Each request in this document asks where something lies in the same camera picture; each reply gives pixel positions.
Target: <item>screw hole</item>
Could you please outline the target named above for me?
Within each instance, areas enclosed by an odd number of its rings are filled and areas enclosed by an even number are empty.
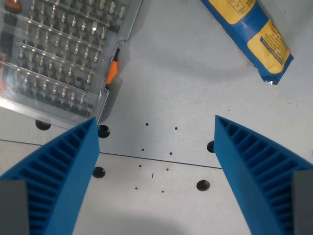
[[[214,141],[211,141],[210,143],[208,143],[206,149],[210,153],[214,153]]]
[[[197,183],[197,189],[199,191],[207,191],[210,188],[210,183],[207,180],[200,180]]]
[[[110,135],[110,129],[106,125],[98,126],[98,137],[99,138],[107,138]]]
[[[51,127],[51,124],[39,120],[35,121],[35,125],[41,131],[46,131]]]
[[[106,175],[106,171],[100,166],[96,166],[92,173],[92,176],[97,179],[100,179],[105,175]]]

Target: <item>blue yellow tube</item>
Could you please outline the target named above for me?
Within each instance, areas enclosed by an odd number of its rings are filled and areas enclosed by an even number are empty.
[[[201,0],[265,82],[279,82],[293,60],[257,0]]]

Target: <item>screwdriver bit set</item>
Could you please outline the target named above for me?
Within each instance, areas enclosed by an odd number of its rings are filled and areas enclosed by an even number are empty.
[[[0,8],[0,106],[65,128],[99,120],[141,0],[14,3],[20,12]]]

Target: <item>blue ribbed gripper pad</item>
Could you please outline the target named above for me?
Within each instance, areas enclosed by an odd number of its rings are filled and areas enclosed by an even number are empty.
[[[65,132],[0,180],[25,180],[31,235],[70,235],[99,155],[96,120]]]
[[[313,165],[274,141],[216,116],[214,151],[253,235],[292,235],[291,176]]]

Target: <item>orange tab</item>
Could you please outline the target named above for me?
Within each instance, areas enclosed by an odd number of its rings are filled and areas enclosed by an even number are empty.
[[[108,74],[107,84],[110,84],[112,82],[117,72],[118,72],[118,61],[113,60],[109,74]]]
[[[5,6],[10,7],[10,8],[14,8],[16,10],[20,10],[22,8],[19,3],[15,3],[12,0],[7,0],[5,3]]]

